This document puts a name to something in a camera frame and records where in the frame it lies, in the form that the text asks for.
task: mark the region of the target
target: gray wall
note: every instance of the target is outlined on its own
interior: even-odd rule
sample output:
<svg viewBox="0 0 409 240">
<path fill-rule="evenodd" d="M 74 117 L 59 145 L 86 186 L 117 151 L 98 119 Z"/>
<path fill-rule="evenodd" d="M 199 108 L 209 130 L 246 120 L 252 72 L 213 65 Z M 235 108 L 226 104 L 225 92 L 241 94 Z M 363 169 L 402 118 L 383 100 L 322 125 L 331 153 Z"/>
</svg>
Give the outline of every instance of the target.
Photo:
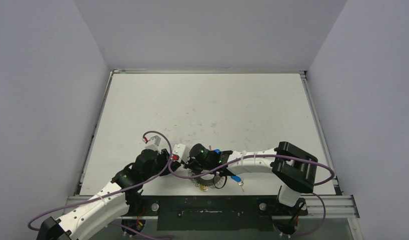
<svg viewBox="0 0 409 240">
<path fill-rule="evenodd" d="M 113 68 L 307 70 L 346 0 L 75 0 Z"/>
<path fill-rule="evenodd" d="M 347 1 L 308 79 L 365 239 L 409 239 L 409 1 Z"/>
<path fill-rule="evenodd" d="M 72 0 L 0 0 L 0 239 L 73 194 L 108 76 Z"/>
</svg>

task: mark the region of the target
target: purple cable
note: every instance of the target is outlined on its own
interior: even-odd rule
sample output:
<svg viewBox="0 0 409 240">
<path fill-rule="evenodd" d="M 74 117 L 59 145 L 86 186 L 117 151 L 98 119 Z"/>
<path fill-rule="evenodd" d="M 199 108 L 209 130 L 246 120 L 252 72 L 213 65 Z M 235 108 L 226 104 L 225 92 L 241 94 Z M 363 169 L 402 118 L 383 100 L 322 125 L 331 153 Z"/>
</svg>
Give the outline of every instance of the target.
<svg viewBox="0 0 409 240">
<path fill-rule="evenodd" d="M 312 229 L 312 230 L 310 230 L 310 231 L 303 232 L 303 233 L 299 233 L 299 234 L 290 235 L 290 237 L 292 237 L 292 238 L 303 237 L 303 236 L 306 236 L 306 235 L 309 235 L 309 234 L 313 234 L 313 233 L 316 232 L 318 229 L 320 229 L 320 227 L 321 227 L 321 226 L 324 224 L 324 222 L 325 222 L 325 218 L 326 218 L 326 216 L 327 216 L 327 209 L 325 208 L 325 203 L 324 203 L 323 199 L 322 199 L 318 194 L 312 192 L 312 195 L 314 195 L 315 197 L 319 198 L 319 200 L 320 200 L 321 203 L 322 203 L 322 208 L 323 208 L 323 211 L 324 211 L 323 216 L 322 216 L 322 220 L 321 220 L 321 222 L 320 222 L 314 229 Z"/>
<path fill-rule="evenodd" d="M 126 229 L 128 231 L 131 231 L 131 232 L 141 236 L 141 237 L 139 237 L 139 236 L 135 235 L 134 238 L 136 238 L 136 239 L 152 239 L 152 240 L 169 239 L 169 240 L 172 240 L 172 237 L 170 235 L 148 236 L 148 235 L 145 235 L 145 234 L 143 234 L 143 233 L 141 233 L 139 231 L 136 231 L 136 230 L 130 228 L 129 226 L 125 226 L 125 225 L 122 225 L 122 224 L 117 223 L 117 222 L 111 222 L 111 223 L 109 223 L 109 225 L 122 227 L 122 228 L 124 228 L 124 229 Z"/>
<path fill-rule="evenodd" d="M 171 161 L 170 161 L 171 156 L 172 156 L 172 146 L 171 146 L 171 143 L 169 142 L 168 138 L 167 138 L 165 135 L 163 135 L 162 133 L 160 133 L 160 132 L 158 132 L 158 131 L 147 131 L 146 133 L 144 133 L 143 136 L 145 136 L 146 134 L 151 134 L 151 133 L 160 135 L 162 138 L 165 139 L 165 141 L 166 141 L 167 144 L 169 145 L 169 159 L 168 159 L 167 164 L 165 165 L 165 167 L 164 167 L 158 174 L 152 176 L 151 178 L 147 179 L 146 181 L 143 181 L 143 182 L 138 183 L 138 184 L 135 184 L 135 185 L 133 185 L 133 186 L 129 186 L 129 187 L 123 188 L 123 189 L 121 189 L 121 190 L 114 191 L 114 192 L 111 192 L 111 193 L 109 193 L 109 194 L 103 195 L 103 196 L 101 196 L 102 198 L 107 198 L 107 197 L 113 196 L 113 195 L 115 195 L 115 194 L 123 193 L 123 192 L 126 192 L 126 191 L 128 191 L 128 190 L 131 190 L 131 189 L 133 189 L 133 188 L 142 186 L 142 185 L 144 185 L 144 184 L 146 184 L 146 183 L 152 181 L 153 179 L 159 177 L 159 175 L 161 175 L 161 174 L 166 170 L 166 168 L 167 168 L 167 167 L 169 166 L 169 164 L 171 163 Z M 86 200 L 86 201 L 82 201 L 82 202 L 72 203 L 72 204 L 65 205 L 65 206 L 56 207 L 56 208 L 53 208 L 53 209 L 51 209 L 51 210 L 45 211 L 45 212 L 43 212 L 43 213 L 41 213 L 41 214 L 35 216 L 33 219 L 31 219 L 31 220 L 28 222 L 28 228 L 31 229 L 31 230 L 34 230 L 34 231 L 39 231 L 39 230 L 40 230 L 39 228 L 32 226 L 32 223 L 33 223 L 35 220 L 37 220 L 37 219 L 39 219 L 39 218 L 41 218 L 41 217 L 43 217 L 43 216 L 45 216 L 45 215 L 49 215 L 49 214 L 51 214 L 51 213 L 54 213 L 54 212 L 56 212 L 56 211 L 59 211 L 59 210 L 63 210 L 63 209 L 67 209 L 67 208 L 73 208 L 73 207 L 78 207 L 78 206 L 80 206 L 80 205 L 89 204 L 89 203 L 95 202 L 95 201 L 97 201 L 97 200 L 100 200 L 100 197 L 96 197 L 96 198 L 93 198 L 93 199 L 90 199 L 90 200 Z"/>
<path fill-rule="evenodd" d="M 221 169 L 221 168 L 224 168 L 224 167 L 226 167 L 226 166 L 228 166 L 228 165 L 230 165 L 230 164 L 232 164 L 232 163 L 238 162 L 238 161 L 240 161 L 241 159 L 250 159 L 250 158 L 255 158 L 255 157 L 258 157 L 258 158 L 281 158 L 281 159 L 289 159 L 289 160 L 294 160 L 294 161 L 301 162 L 301 163 L 305 163 L 305 164 L 316 165 L 316 166 L 318 166 L 318 167 L 322 167 L 322 168 L 328 170 L 328 171 L 331 173 L 331 176 L 328 177 L 327 179 L 321 181 L 321 182 L 315 183 L 315 184 L 314 184 L 315 186 L 325 184 L 325 183 L 329 182 L 331 179 L 333 179 L 334 176 L 335 176 L 335 173 L 334 173 L 334 171 L 333 171 L 331 168 L 329 168 L 328 166 L 325 166 L 324 164 L 321 164 L 321 163 L 319 163 L 319 162 L 314 162 L 314 161 L 310 161 L 310 160 L 305 160 L 305 159 L 301 159 L 301 158 L 297 158 L 297 157 L 293 157 L 293 156 L 278 155 L 278 154 L 260 154 L 260 155 L 247 155 L 247 156 L 243 156 L 243 157 L 238 157 L 238 158 L 236 158 L 236 159 L 234 159 L 234 160 L 231 160 L 231 161 L 229 161 L 229 162 L 227 162 L 227 163 L 224 163 L 224 164 L 222 164 L 222 165 L 220 165 L 220 166 L 217 166 L 217 167 L 215 167 L 215 168 L 212 169 L 212 170 L 209 170 L 209 171 L 206 171 L 206 172 L 202 172 L 202 173 L 197 174 L 197 175 L 194 175 L 194 176 L 183 176 L 183 175 L 178 175 L 178 174 L 176 174 L 176 173 L 171 169 L 171 163 L 172 163 L 172 161 L 173 161 L 172 159 L 169 160 L 170 163 L 169 163 L 169 165 L 168 165 L 168 169 L 169 169 L 169 171 L 170 171 L 173 175 L 177 176 L 178 178 L 182 178 L 182 179 L 195 179 L 195 178 L 202 177 L 202 176 L 204 176 L 204 175 L 212 174 L 214 171 L 216 171 L 216 170 L 218 170 L 218 169 Z"/>
</svg>

